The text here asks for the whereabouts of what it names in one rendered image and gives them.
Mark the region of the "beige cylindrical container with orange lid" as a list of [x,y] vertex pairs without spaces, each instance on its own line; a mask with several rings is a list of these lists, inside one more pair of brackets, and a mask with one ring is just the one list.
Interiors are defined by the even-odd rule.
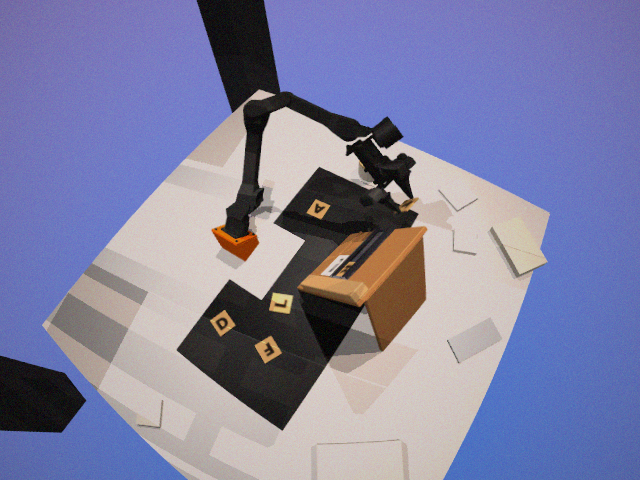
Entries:
[[363,179],[364,181],[368,181],[368,182],[373,182],[374,179],[373,177],[370,175],[369,172],[365,172],[363,169],[365,167],[362,165],[362,163],[359,161],[359,166],[358,166],[358,174],[360,176],[361,179]]

